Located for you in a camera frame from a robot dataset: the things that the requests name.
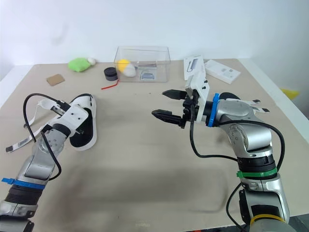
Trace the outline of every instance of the white box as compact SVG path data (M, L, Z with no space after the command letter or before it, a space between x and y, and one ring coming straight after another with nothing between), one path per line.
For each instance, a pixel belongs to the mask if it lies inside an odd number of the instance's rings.
M240 72L212 59L205 63L206 73L228 84L231 84Z
M183 60L184 80L188 80L190 76L201 72L206 78L204 59L202 55L187 57Z

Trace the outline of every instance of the beige table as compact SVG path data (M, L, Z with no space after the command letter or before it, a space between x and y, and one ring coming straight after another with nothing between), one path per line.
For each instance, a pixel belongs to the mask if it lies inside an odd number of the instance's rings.
M260 99L270 110L270 114L258 117L285 136L281 176L291 215L308 213L308 143L239 61L220 61L241 75L232 85L209 76L209 98L215 92L230 91L244 100ZM14 178L31 155L32 143L11 154L4 150L28 136L22 116L28 94L40 92L69 102L78 94L91 93L97 100L97 143L77 152L66 141L59 156L62 175L45 188L33 218L34 231L183 232L231 224L225 203L239 183L237 164L196 157L190 147L188 125L182 130L151 115L155 109L182 114L182 101L161 95L167 89L183 89L182 61L171 63L167 83L120 83L100 90L110 85L103 76L109 66L99 63L84 73L73 73L65 64L35 65L0 110L0 177ZM45 79L57 73L66 81L49 86ZM28 104L29 118L38 99ZM34 130L52 116L43 115ZM201 154L234 155L227 136L218 128L196 125L195 140ZM278 160L276 135L273 147ZM2 199L9 187L0 184ZM238 196L230 210L241 222Z

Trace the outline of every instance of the green plush toy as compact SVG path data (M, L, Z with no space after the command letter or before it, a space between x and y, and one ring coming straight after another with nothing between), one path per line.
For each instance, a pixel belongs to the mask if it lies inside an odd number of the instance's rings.
M95 64L96 60L93 58L76 58L68 63L68 67L75 72L82 72Z

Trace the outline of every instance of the black cable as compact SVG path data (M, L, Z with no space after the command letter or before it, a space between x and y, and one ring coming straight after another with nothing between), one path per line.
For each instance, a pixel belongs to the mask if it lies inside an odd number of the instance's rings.
M54 98L52 98L52 97L49 97L49 96L47 96L47 95L45 95L45 94L41 94L41 93L31 93L31 94L29 94L29 95L25 98L25 100L24 100L24 105L23 105L23 114L24 114L24 119L25 119L25 125L27 126L27 129L28 129L28 131L29 131L29 133L30 133L30 135L31 135L31 137L32 137L32 139L33 139L33 141L36 142L35 136L34 136L34 134L33 134L33 132L32 132L32 129L31 129L30 125L29 125L29 122L28 122L28 119L27 119L27 113L26 113L27 102L28 102L28 100L29 100L31 97L33 97L33 96L42 96L42 97L48 98L48 99L50 99L50 100L52 100L52 101L55 101L55 102L59 102L59 101L56 100L56 99L54 99Z
M228 217L231 219L231 221L240 229L240 231L247 232L244 228L242 228L242 227L232 218L232 216L230 215L230 212L228 211L228 208L229 208L229 206L230 206L231 199L232 199L232 197L234 196L235 192L239 189L240 186L241 186L241 183L239 183L239 184L236 186L236 188L233 190L233 192L231 193L230 197L229 197L228 200L227 200L225 210L226 210L227 216L228 216Z
M46 144L46 147L47 147L47 149L48 149L48 151L49 151L49 154L50 154L51 157L53 158L53 160L54 160L54 162L55 162L55 164L56 164L56 166L57 166L57 168L58 168L58 173L57 173L57 175L55 175L55 176L49 178L49 180L54 180L54 179L56 179L58 176L60 176L60 174L61 174L61 171L62 171L61 165L60 165L60 163L58 162L57 158L55 157L55 155L54 155L52 149L50 148L50 145L49 145L49 143L48 143L48 141L47 141L47 138L46 138L46 136L45 136L45 134L44 134L43 131L41 131L41 135L42 135L42 138L43 138L43 140L44 140L44 142L45 142L45 144Z
M194 118L195 118L195 106L192 104L191 105L191 123L190 123L190 143L191 143L191 147L194 151L194 153L200 157L200 158L225 158L225 159L229 159L229 160L233 160L237 162L236 158L230 157L230 156L224 156L224 155L201 155L199 154L199 152L197 151L196 147L195 147L195 143L194 143L194 139L193 139L193 132L194 132Z
M267 123L250 121L250 120L230 120L230 121L227 121L227 122L220 123L219 126L226 125L226 124L232 124L232 123L247 123L247 124L255 124L255 125L267 127L269 129L273 130L279 136L280 143L281 143L280 157L279 157L279 161L278 161L278 164L277 164L277 171L279 171L279 169L282 165L282 162L283 162L283 159L284 159L284 153L285 153L285 142L284 142L284 137L281 134L281 132L277 128L275 128L274 126L271 126Z
M280 144L281 144L281 151L280 151L280 158L279 158L279 161L278 161L278 165L277 165L277 170L279 171L281 165L282 165L282 162L283 162L283 159L284 159L284 153L285 153L285 142L284 142L284 137L283 135L281 134L281 132L275 128L274 126L271 126L267 123L264 123L264 122L257 122L257 121L250 121L250 120L231 120L231 121L227 121L227 122L223 122L223 123L220 123L219 126L221 125L226 125L226 124L232 124L232 123L247 123L247 124L255 124L255 125L259 125L259 126L263 126L263 127L267 127L271 130L273 130L278 136L279 136L279 139L280 139ZM234 189L234 191L231 193L230 197L228 198L227 200L227 203L226 203L226 214L228 215L228 217L232 220L232 222L234 222L234 224L240 228L241 231L245 231L233 218L232 216L230 215L229 211L228 211L228 208L229 208L229 205L230 205L230 201L232 199L232 197L234 196L235 192L237 191L237 189L239 189L239 187L241 186L241 183L239 183L237 185L237 187Z
M194 151L194 153L200 157L200 158L212 158L212 157L219 157L219 158L226 158L226 159L231 159L234 161L237 161L237 159L229 157L229 156L223 156L223 155L201 155L198 153L195 144L194 144L194 139L193 139L193 131L194 131L194 119L195 119L195 106L192 104L191 105L191 123L190 123L190 143L191 143L191 147ZM280 151L280 157L279 157L279 161L277 164L277 171L279 171L283 159L284 159L284 153L285 153L285 142L284 142L284 137L281 134L281 132L275 128L274 126L271 126L267 123L264 122L258 122L258 121L251 121L251 120L230 120L230 121L226 121L226 122L222 122L219 124L219 126L221 125L226 125L226 124L233 124L233 123L247 123L247 124L255 124L255 125L259 125L259 126L263 126L263 127L267 127L271 130L273 130L279 137L280 139L280 144L281 144L281 151ZM226 214L228 215L228 217L231 219L231 221L240 229L240 231L242 232L246 232L246 230L244 228L242 228L230 215L229 213L229 205L231 202L232 197L234 196L235 192L239 189L239 187L241 186L241 183L239 183L237 185L237 187L234 189L234 191L231 193L231 195L229 196L227 203L226 203Z

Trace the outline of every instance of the yellow ball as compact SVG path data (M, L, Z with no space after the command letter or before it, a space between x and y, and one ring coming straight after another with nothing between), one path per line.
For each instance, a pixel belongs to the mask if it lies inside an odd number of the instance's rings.
M120 72L123 73L123 71L125 70L126 66L127 66L128 64L130 64L130 63L131 63L131 62L128 61L127 59L121 59L121 60L119 60L119 61L117 62L117 68L118 68L118 70L119 70Z
M136 70L133 64L127 59L121 59L117 62L117 69L127 77L136 76Z

